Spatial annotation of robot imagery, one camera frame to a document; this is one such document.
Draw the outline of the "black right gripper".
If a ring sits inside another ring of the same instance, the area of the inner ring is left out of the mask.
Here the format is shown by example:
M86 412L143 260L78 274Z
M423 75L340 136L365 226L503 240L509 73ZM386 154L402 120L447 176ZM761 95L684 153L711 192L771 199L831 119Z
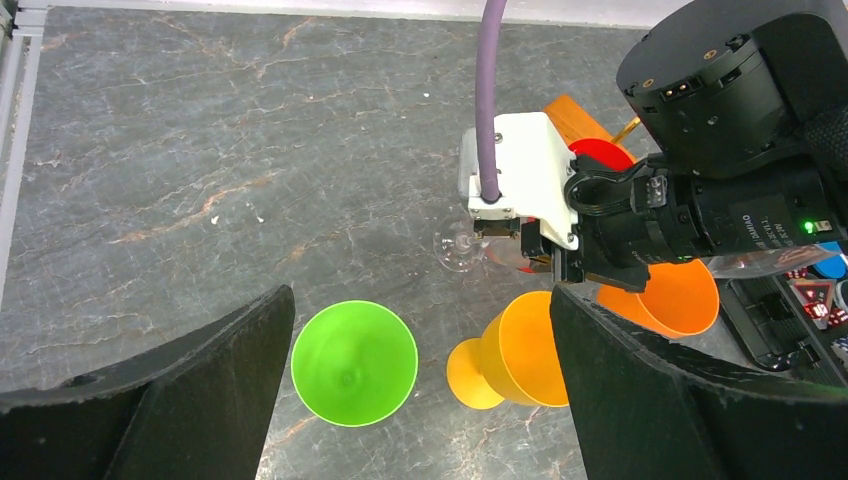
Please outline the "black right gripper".
M634 234L642 224L631 207L631 184L640 171L663 167L662 155L649 155L621 171L603 165L589 155L571 162L576 176L583 181L576 194L590 206L616 206L612 213L600 216L582 214L576 226L580 246L576 250L559 247L541 234L541 222L528 220L520 230L521 254L530 261L533 273L551 272L565 283L594 281L628 292L642 292L650 278L648 267L639 260L627 260L614 248L624 245L625 236Z

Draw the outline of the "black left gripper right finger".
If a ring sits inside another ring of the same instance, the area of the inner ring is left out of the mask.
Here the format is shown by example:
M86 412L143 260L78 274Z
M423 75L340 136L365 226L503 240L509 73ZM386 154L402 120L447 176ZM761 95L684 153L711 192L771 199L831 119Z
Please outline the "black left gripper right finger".
M843 479L847 392L672 342L557 287L550 315L592 479Z

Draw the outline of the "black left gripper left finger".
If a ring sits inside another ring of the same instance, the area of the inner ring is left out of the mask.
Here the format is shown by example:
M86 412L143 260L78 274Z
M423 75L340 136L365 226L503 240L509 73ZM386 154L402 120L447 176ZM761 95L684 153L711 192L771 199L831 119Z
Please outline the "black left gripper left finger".
M286 285L175 340L1 396L5 479L251 479L291 345Z

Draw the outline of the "red wine glass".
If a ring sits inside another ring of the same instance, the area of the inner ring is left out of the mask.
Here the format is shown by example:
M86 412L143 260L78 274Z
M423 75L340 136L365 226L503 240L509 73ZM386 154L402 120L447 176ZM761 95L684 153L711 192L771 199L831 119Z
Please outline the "red wine glass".
M632 155L621 146L600 138L579 139L569 148L575 155L588 156L611 171L625 171L635 163Z

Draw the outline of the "orange wine glass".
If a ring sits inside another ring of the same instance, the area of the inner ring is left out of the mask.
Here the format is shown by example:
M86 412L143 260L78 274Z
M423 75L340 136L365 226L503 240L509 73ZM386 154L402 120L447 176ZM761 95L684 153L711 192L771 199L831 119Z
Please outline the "orange wine glass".
M603 285L596 301L645 329L671 339L699 335L715 323L720 296L715 280L700 260L649 267L651 278L641 293Z

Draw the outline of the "yellow wine glass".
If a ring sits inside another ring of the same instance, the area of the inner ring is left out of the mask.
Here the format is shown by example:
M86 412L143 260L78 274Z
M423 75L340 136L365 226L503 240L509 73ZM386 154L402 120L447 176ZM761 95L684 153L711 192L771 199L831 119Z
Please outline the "yellow wine glass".
M562 408L569 398L554 342L550 291L511 301L480 337L460 342L446 363L450 390L465 406L487 410L504 401Z

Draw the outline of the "green wine glass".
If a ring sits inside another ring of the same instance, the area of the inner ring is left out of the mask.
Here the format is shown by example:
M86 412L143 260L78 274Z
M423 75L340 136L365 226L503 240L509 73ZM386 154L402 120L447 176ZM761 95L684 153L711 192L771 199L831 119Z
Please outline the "green wine glass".
M404 405L419 370L415 338L390 309L365 300L330 305L298 335L291 378L302 403L327 423L358 428Z

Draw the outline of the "clear wine glass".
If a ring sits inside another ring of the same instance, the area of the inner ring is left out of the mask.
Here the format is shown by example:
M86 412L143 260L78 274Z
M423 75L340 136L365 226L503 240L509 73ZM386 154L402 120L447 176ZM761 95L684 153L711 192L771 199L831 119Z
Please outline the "clear wine glass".
M436 228L432 243L439 263L453 272L470 272L484 259L516 270L531 266L530 259L521 252L517 236L483 237L474 232L473 221L465 214L445 217Z

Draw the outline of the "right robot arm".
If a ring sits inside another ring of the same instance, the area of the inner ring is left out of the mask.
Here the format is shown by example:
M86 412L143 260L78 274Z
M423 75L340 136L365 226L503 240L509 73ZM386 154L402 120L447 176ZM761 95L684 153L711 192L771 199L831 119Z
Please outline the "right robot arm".
M571 162L577 246L556 281L641 292L649 267L847 238L847 9L841 1L692 1L622 60L657 145L621 173Z

